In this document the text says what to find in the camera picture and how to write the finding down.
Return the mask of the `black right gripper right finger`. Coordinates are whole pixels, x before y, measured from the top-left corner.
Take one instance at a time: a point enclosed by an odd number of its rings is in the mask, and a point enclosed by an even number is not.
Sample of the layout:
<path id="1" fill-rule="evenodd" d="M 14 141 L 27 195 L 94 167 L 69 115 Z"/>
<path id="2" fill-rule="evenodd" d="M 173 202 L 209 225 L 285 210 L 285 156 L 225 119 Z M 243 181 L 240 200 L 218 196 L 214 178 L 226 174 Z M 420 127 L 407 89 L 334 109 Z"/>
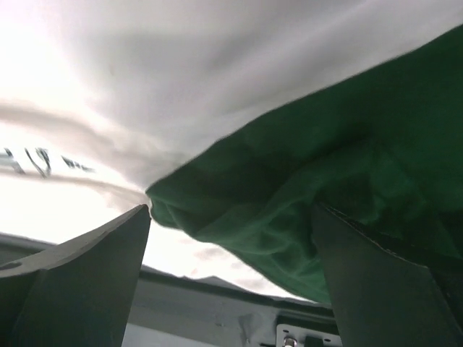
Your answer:
<path id="1" fill-rule="evenodd" d="M 461 346 L 462 261 L 312 208 L 313 242 L 344 346 Z"/>

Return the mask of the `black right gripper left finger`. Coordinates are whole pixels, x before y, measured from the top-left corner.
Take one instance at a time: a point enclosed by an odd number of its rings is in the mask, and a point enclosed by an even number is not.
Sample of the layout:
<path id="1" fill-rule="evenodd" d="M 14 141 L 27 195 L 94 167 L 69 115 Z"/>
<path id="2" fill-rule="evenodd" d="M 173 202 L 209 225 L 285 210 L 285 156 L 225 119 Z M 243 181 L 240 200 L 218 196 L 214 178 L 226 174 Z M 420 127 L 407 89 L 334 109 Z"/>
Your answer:
<path id="1" fill-rule="evenodd" d="M 2 346 L 120 346 L 150 229 L 139 205 L 1 266 Z"/>

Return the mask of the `white green-sleeved Charlie Brown shirt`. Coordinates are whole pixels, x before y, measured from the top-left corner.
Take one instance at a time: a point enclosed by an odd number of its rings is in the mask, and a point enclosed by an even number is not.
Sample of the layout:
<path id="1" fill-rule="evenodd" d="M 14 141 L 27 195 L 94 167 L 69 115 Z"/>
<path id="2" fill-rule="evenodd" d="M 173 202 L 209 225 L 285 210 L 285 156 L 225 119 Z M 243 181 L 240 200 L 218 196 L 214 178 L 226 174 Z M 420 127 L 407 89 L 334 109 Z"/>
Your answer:
<path id="1" fill-rule="evenodd" d="M 327 304 L 310 210 L 462 256 L 460 1 L 3 1 L 1 231 Z"/>

